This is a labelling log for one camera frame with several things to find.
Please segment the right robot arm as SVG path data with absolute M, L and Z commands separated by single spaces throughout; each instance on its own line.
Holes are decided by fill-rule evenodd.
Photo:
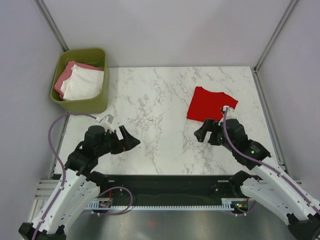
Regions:
M 259 183 L 248 173 L 237 172 L 229 184 L 233 196 L 245 195 L 263 205 L 286 224 L 297 240 L 320 238 L 319 200 L 296 183 L 261 143 L 249 139 L 237 119 L 206 119 L 194 135 L 202 143 L 207 133 L 210 145 L 225 147 L 238 163 L 263 180 Z

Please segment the red t shirt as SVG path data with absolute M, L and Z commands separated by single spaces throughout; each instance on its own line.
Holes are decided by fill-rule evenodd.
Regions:
M 224 106 L 236 108 L 238 100 L 224 92 L 212 92 L 196 86 L 187 111 L 186 118 L 198 122 L 206 119 L 219 121 L 223 117 Z

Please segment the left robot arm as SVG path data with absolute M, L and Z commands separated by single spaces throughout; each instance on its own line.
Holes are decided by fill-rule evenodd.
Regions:
M 83 141 L 68 156 L 60 180 L 42 210 L 31 222 L 24 222 L 19 227 L 23 239 L 65 240 L 68 227 L 86 206 L 109 193 L 107 176 L 94 170 L 99 158 L 127 152 L 141 143 L 123 125 L 119 130 L 122 139 L 116 131 L 100 125 L 88 128 Z

